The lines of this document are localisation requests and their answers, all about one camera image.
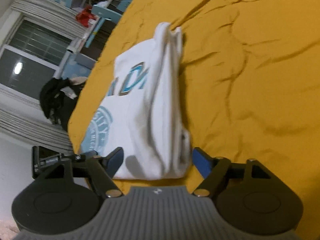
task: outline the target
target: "curtain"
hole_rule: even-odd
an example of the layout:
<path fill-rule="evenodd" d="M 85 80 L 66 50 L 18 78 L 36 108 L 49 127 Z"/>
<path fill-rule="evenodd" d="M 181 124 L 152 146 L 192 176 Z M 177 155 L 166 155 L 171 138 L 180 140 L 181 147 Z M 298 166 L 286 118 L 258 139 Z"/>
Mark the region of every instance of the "curtain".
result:
<path fill-rule="evenodd" d="M 0 131 L 36 146 L 60 153 L 72 152 L 72 145 L 65 131 L 20 115 L 3 104 L 0 104 Z"/>
<path fill-rule="evenodd" d="M 82 38 L 86 31 L 86 28 L 76 21 L 76 11 L 51 0 L 15 0 L 11 9 L 73 38 Z"/>

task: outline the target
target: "yellow bedsheet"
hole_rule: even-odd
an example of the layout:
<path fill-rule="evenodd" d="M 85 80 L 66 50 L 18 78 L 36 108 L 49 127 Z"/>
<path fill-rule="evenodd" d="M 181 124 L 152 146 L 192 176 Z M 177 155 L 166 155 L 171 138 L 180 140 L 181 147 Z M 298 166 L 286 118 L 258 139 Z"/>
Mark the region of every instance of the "yellow bedsheet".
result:
<path fill-rule="evenodd" d="M 113 79 L 114 59 L 160 22 L 185 33 L 180 100 L 192 145 L 234 162 L 257 158 L 303 200 L 297 229 L 320 235 L 320 0 L 133 0 L 108 40 L 69 122 L 77 152 Z M 185 179 L 132 185 L 186 184 Z"/>

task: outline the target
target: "black clothing pile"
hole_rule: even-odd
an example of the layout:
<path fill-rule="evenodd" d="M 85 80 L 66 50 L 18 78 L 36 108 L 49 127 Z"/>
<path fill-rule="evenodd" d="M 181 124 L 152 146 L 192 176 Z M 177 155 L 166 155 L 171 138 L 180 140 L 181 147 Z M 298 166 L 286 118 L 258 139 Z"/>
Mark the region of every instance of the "black clothing pile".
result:
<path fill-rule="evenodd" d="M 85 82 L 72 85 L 69 79 L 52 78 L 41 89 L 40 106 L 44 112 L 44 116 L 51 121 L 52 124 L 60 124 L 63 130 L 68 131 L 68 122 L 73 110 L 76 107 L 80 92 Z M 66 87 L 70 87 L 75 96 L 69 97 L 65 92 L 61 91 Z"/>

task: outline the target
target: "gray gripper base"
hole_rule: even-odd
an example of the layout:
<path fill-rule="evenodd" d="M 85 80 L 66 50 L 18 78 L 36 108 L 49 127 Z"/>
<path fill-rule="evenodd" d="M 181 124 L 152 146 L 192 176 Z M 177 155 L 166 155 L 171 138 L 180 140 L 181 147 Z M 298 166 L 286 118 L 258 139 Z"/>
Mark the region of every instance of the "gray gripper base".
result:
<path fill-rule="evenodd" d="M 73 232 L 42 236 L 23 230 L 15 238 L 74 239 L 301 240 L 293 230 L 276 236 L 255 236 L 239 231 L 220 217 L 209 198 L 190 195 L 185 187 L 132 187 L 126 196 L 105 200 L 96 217 Z"/>

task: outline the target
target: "blue circular logo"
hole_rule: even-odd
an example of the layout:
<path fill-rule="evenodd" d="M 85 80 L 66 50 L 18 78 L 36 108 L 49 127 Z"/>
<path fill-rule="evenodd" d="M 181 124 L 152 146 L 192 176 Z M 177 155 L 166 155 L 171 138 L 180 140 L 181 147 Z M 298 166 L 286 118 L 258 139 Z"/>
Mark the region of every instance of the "blue circular logo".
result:
<path fill-rule="evenodd" d="M 83 152 L 96 151 L 103 153 L 105 145 L 108 143 L 110 125 L 112 123 L 111 113 L 103 106 L 100 106 L 92 118 L 81 148 Z"/>

